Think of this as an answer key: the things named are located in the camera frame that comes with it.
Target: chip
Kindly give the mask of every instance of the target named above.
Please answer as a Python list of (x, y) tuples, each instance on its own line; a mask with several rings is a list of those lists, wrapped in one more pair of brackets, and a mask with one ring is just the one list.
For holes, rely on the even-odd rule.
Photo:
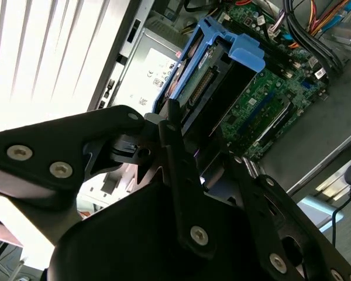
[(244, 24), (245, 24), (246, 26), (250, 26), (251, 23), (253, 23), (253, 20), (250, 19), (250, 18), (246, 18), (245, 21), (244, 21)]

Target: bright window light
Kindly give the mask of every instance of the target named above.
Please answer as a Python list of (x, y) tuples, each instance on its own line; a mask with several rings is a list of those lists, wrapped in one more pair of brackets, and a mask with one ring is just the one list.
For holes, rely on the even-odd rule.
[(85, 112), (127, 0), (0, 0), (0, 131)]

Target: motherboard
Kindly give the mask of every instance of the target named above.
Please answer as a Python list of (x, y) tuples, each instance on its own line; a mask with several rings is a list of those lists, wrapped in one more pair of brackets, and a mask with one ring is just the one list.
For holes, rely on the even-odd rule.
[(274, 17), (255, 4), (232, 5), (223, 25), (260, 42), (266, 68), (258, 73), (221, 122), (229, 149), (259, 160), (317, 100), (327, 97), (327, 79), (306, 50), (289, 48), (284, 28), (270, 32)]

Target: screw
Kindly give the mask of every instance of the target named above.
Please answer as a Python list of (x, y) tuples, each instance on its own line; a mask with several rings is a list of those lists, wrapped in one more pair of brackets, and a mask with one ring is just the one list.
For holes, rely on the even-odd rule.
[(166, 127), (168, 127), (169, 129), (171, 129), (172, 131), (175, 131), (175, 130), (176, 130), (176, 128), (175, 128), (173, 125), (170, 125), (170, 124), (166, 125)]
[(285, 274), (287, 272), (287, 267), (283, 259), (276, 253), (271, 253), (269, 256), (270, 263), (277, 269), (280, 273)]
[(234, 156), (234, 159), (235, 159), (239, 164), (242, 164), (242, 160), (241, 160), (241, 158), (239, 158), (238, 156)]
[(341, 277), (341, 275), (340, 275), (337, 271), (335, 271), (334, 269), (332, 269), (332, 270), (331, 270), (331, 273), (332, 273), (332, 275), (333, 275), (333, 277), (334, 277), (335, 280), (337, 280), (337, 281), (343, 281), (343, 278)]
[(274, 182), (273, 182), (270, 178), (267, 178), (267, 183), (268, 183), (270, 186), (274, 186)]
[(134, 119), (134, 120), (138, 120), (138, 116), (136, 116), (134, 113), (129, 113), (128, 117), (130, 117), (131, 119)]
[(208, 234), (201, 227), (198, 227), (196, 225), (191, 227), (190, 234), (192, 240), (194, 240), (197, 244), (201, 246), (208, 244)]
[(33, 156), (33, 152), (30, 148), (24, 145), (12, 145), (6, 151), (6, 154), (13, 160), (25, 161)]
[(54, 162), (49, 167), (49, 171), (58, 179), (66, 179), (72, 175), (73, 168), (65, 162)]

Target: white label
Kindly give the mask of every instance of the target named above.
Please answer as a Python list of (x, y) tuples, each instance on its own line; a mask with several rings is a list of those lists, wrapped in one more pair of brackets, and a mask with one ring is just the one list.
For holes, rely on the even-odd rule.
[(324, 68), (321, 68), (319, 71), (315, 72), (315, 76), (317, 79), (321, 79), (322, 76), (326, 74), (326, 71)]
[(169, 79), (177, 62), (163, 53), (151, 48), (144, 62), (132, 69), (129, 67), (130, 77), (128, 81), (123, 79), (120, 91), (125, 94), (117, 96), (115, 104), (125, 104), (142, 115), (152, 112), (154, 100), (159, 96), (165, 82)]
[(250, 105), (255, 105), (256, 102), (257, 101), (254, 98), (250, 98), (250, 100), (248, 101)]
[(311, 68), (314, 68), (314, 66), (317, 64), (318, 60), (315, 57), (311, 57), (308, 60), (308, 64)]
[(265, 24), (265, 18), (263, 15), (257, 17), (257, 25), (263, 25)]
[(207, 60), (208, 56), (209, 56), (208, 52), (205, 52), (204, 57), (203, 57), (203, 58), (200, 60), (200, 62), (199, 62), (199, 65), (198, 65), (198, 68), (199, 68), (199, 69), (201, 69), (201, 67), (203, 66), (203, 64), (204, 64), (205, 61)]

